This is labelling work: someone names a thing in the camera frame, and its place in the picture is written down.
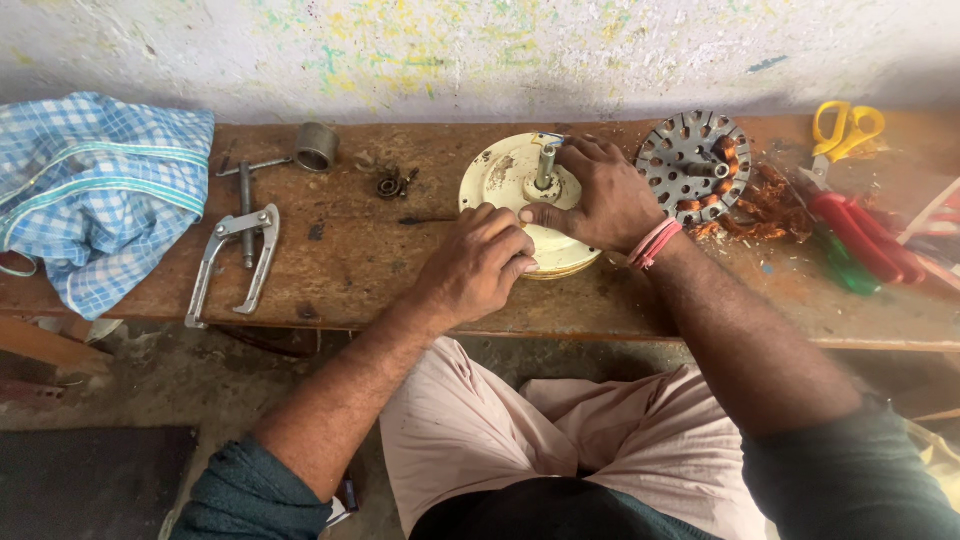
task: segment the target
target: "pink thread bracelet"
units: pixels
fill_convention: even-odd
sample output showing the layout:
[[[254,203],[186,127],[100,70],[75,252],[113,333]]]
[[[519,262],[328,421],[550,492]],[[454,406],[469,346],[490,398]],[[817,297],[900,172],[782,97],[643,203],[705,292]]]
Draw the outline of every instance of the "pink thread bracelet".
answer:
[[[636,249],[630,253],[627,262],[631,266],[639,266],[646,270],[654,264],[654,257],[663,249],[667,240],[678,233],[684,226],[676,218],[668,217],[663,223],[657,225],[655,229],[643,237]]]

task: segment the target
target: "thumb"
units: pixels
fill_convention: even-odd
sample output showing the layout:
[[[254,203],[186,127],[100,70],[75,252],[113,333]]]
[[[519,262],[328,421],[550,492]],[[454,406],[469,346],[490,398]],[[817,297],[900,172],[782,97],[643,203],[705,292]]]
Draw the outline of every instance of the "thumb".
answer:
[[[534,203],[523,207],[517,217],[524,223],[540,225],[573,236],[582,216],[577,209],[561,210],[549,203]]]
[[[540,270],[540,265],[534,258],[529,255],[517,255],[503,266],[503,270],[500,272],[500,286],[510,290],[510,287],[514,286],[514,282],[521,275],[538,270]]]

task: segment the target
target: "man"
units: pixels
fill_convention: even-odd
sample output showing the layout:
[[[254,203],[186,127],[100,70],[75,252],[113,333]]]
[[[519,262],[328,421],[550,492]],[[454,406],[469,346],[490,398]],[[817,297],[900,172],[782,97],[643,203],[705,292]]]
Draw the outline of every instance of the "man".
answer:
[[[580,205],[520,220],[625,255],[663,221],[613,144],[568,137],[557,164],[583,185]],[[517,394],[443,335],[501,309],[533,254],[508,209],[465,210],[412,289],[210,458],[173,538],[316,538],[377,415],[414,540],[755,540],[761,511],[784,539],[960,538],[901,420],[683,234],[635,272],[697,366]]]

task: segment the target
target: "hand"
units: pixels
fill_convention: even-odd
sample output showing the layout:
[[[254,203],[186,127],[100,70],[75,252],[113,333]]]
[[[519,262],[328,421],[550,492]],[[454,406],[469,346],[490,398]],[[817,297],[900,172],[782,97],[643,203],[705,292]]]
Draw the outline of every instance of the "hand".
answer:
[[[570,210],[546,203],[529,205],[520,211],[522,221],[624,255],[663,221],[663,210],[647,179],[615,144],[591,135],[568,136],[557,151],[556,163],[577,177],[584,190],[580,203]]]
[[[438,333],[503,308],[521,274],[540,266],[534,241],[510,209],[465,209],[423,266],[408,299],[430,313]]]

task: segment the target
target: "red handle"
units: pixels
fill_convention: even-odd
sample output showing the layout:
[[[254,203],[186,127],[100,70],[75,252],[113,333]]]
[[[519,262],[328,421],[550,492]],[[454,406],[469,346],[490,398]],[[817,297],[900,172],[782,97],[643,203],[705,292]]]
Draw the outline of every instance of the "red handle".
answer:
[[[903,281],[903,272],[857,226],[844,205],[846,202],[847,199],[843,195],[823,191],[810,201],[808,207],[811,212],[827,220],[827,224],[847,250],[877,279],[884,283]]]
[[[913,284],[922,282],[926,278],[924,268],[917,261],[917,256],[900,245],[899,242],[882,225],[856,203],[848,200],[844,205],[847,212],[856,222],[864,234],[873,240],[874,244],[884,255],[896,264],[903,272],[903,282]]]

